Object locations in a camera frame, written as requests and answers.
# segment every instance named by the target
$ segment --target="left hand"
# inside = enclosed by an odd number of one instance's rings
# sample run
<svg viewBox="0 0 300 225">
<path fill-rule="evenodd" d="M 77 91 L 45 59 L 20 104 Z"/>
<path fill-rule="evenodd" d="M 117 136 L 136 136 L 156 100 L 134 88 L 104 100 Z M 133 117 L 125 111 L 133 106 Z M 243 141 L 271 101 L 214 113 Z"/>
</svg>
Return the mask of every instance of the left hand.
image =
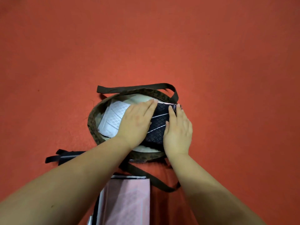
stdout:
<svg viewBox="0 0 300 225">
<path fill-rule="evenodd" d="M 151 99 L 130 105 L 115 138 L 124 140 L 131 150 L 137 147 L 146 137 L 157 103 L 157 100 Z"/>
</svg>

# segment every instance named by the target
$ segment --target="right hand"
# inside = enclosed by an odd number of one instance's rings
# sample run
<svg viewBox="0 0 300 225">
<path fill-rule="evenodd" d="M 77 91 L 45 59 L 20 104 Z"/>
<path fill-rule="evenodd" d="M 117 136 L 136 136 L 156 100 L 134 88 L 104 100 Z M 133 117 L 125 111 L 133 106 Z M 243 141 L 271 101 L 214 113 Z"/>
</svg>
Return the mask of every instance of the right hand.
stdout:
<svg viewBox="0 0 300 225">
<path fill-rule="evenodd" d="M 163 147 L 168 158 L 176 155 L 188 155 L 192 141 L 192 123 L 186 117 L 180 105 L 176 106 L 175 115 L 169 106 L 170 122 L 166 121 L 166 129 L 163 135 Z"/>
</svg>

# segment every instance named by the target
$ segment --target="pink garment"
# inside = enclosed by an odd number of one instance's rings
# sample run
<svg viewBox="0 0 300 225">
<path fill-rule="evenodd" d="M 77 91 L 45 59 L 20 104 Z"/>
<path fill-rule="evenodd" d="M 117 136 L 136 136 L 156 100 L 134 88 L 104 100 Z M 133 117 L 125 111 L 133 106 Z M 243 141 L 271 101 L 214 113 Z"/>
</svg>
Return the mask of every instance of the pink garment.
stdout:
<svg viewBox="0 0 300 225">
<path fill-rule="evenodd" d="M 111 179 L 103 189 L 101 204 L 100 225 L 149 225 L 150 181 Z"/>
</svg>

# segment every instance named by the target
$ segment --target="white stripe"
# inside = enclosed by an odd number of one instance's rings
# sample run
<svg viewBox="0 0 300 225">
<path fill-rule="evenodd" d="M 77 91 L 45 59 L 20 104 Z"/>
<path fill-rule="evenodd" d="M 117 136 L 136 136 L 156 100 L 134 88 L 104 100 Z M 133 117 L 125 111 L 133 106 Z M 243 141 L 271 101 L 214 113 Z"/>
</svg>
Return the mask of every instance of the white stripe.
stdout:
<svg viewBox="0 0 300 225">
<path fill-rule="evenodd" d="M 163 114 L 163 115 L 167 115 L 167 114 L 168 114 L 168 113 Z M 154 116 L 154 117 L 152 117 L 152 118 L 156 118 L 156 117 L 163 116 L 163 115 L 157 115 L 157 116 Z"/>
<path fill-rule="evenodd" d="M 162 127 L 164 127 L 164 126 L 166 126 L 166 125 L 162 125 L 162 126 L 156 128 L 156 129 L 162 128 Z M 151 131 L 149 131 L 149 132 L 147 132 L 147 133 L 150 133 L 150 132 L 152 132 L 152 131 L 154 131 L 154 130 L 156 130 L 156 129 L 153 129 L 153 130 L 151 130 Z"/>
</svg>

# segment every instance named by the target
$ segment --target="red floor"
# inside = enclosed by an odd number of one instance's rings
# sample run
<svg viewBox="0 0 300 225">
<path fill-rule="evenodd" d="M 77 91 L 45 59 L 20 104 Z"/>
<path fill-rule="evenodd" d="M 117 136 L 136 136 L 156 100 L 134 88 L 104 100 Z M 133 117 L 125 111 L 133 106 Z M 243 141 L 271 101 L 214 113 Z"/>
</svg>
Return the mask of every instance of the red floor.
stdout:
<svg viewBox="0 0 300 225">
<path fill-rule="evenodd" d="M 0 200 L 57 149 L 95 146 L 97 85 L 166 82 L 194 126 L 190 155 L 266 223 L 300 224 L 299 4 L 1 0 Z M 194 224 L 182 190 L 152 193 L 151 224 Z"/>
</svg>

